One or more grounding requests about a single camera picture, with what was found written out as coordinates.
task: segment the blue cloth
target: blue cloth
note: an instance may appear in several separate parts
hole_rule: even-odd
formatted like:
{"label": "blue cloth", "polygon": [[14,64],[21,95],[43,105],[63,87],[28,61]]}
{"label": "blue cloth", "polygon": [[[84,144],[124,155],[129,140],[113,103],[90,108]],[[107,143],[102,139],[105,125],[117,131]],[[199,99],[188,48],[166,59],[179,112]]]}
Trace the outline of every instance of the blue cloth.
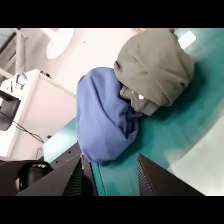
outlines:
{"label": "blue cloth", "polygon": [[77,89],[77,136],[91,162],[116,159],[136,138],[140,113],[120,97],[121,83],[111,68],[95,68]]}

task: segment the gray cloth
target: gray cloth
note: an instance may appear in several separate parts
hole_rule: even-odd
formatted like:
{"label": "gray cloth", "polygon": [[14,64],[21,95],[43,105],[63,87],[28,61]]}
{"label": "gray cloth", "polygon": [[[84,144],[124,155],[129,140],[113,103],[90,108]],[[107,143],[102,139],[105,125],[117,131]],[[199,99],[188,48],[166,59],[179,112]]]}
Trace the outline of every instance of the gray cloth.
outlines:
{"label": "gray cloth", "polygon": [[152,115],[172,105],[188,86],[194,63],[171,29],[151,28],[127,41],[114,71],[124,85],[121,97],[130,99],[136,111]]}

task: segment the white desk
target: white desk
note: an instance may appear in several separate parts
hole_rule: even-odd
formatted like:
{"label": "white desk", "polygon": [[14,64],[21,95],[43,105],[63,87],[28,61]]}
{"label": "white desk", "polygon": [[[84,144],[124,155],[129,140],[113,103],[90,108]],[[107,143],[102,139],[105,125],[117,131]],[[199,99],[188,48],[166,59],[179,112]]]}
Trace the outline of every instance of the white desk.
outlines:
{"label": "white desk", "polygon": [[[40,74],[38,69],[27,72],[26,76],[27,82],[23,90],[13,88],[13,94],[9,92],[8,87],[11,86],[11,81],[15,86],[16,77],[4,81],[0,89],[21,100],[14,121],[46,141],[48,135],[53,135],[75,117],[75,95]],[[16,160],[35,159],[39,147],[42,147],[41,142],[15,126],[7,131],[0,131],[2,157]]]}

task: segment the folded cloth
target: folded cloth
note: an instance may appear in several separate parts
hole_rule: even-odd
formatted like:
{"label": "folded cloth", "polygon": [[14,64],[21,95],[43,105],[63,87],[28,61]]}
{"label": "folded cloth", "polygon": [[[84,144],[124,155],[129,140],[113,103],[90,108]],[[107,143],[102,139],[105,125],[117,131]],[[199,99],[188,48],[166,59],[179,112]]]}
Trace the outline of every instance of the folded cloth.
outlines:
{"label": "folded cloth", "polygon": [[135,111],[152,115],[160,106],[172,105],[188,86],[194,63],[173,29],[151,28],[127,41],[114,71],[124,85],[122,98],[130,99]]}
{"label": "folded cloth", "polygon": [[77,136],[91,162],[116,159],[137,136],[142,114],[120,97],[121,88],[110,68],[95,68],[78,83]]}

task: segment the green table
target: green table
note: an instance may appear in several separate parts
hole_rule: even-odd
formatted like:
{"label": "green table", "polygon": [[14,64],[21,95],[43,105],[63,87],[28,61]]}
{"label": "green table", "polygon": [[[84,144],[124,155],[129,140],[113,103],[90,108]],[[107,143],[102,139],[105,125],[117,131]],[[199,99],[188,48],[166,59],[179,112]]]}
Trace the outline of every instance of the green table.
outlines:
{"label": "green table", "polygon": [[136,153],[168,169],[211,128],[224,108],[224,29],[179,28],[196,41],[186,52],[195,59],[195,78],[170,108],[141,119],[136,141],[113,162],[93,164],[99,195],[139,195]]}

